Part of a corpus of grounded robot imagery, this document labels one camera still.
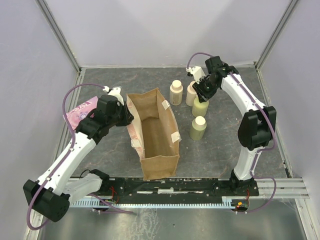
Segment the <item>green pump bottle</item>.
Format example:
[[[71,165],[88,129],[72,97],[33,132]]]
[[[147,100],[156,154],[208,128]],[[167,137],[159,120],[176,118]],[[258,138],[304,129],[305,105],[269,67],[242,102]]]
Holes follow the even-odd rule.
[[[196,97],[193,101],[192,115],[196,118],[198,116],[204,117],[209,107],[209,101],[200,102]]]

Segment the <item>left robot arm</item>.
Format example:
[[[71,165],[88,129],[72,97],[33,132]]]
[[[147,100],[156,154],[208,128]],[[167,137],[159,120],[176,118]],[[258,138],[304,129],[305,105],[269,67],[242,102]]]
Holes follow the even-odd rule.
[[[27,180],[23,192],[29,208],[58,222],[71,204],[91,193],[106,195],[111,188],[108,174],[90,170],[80,180],[68,183],[84,157],[105,137],[110,128],[128,126],[134,119],[120,94],[104,94],[97,106],[79,122],[71,142],[51,167],[36,181]]]

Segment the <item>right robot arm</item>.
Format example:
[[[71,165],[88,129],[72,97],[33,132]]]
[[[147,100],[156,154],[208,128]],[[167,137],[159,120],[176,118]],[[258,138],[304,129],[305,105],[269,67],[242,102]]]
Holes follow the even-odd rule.
[[[254,179],[255,167],[263,151],[268,151],[270,141],[276,140],[277,111],[262,103],[245,85],[239,71],[223,62],[219,56],[205,61],[207,72],[200,66],[186,67],[194,78],[192,88],[203,103],[212,98],[219,89],[226,92],[241,113],[242,120],[237,136],[241,144],[239,159],[231,172],[229,191],[236,196],[247,190]]]

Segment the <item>green bottle cream cap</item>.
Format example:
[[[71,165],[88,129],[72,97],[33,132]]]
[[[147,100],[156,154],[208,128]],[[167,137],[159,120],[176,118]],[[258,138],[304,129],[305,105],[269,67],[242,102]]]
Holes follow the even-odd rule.
[[[189,136],[194,141],[202,139],[205,130],[207,128],[207,122],[203,116],[197,116],[191,123]]]

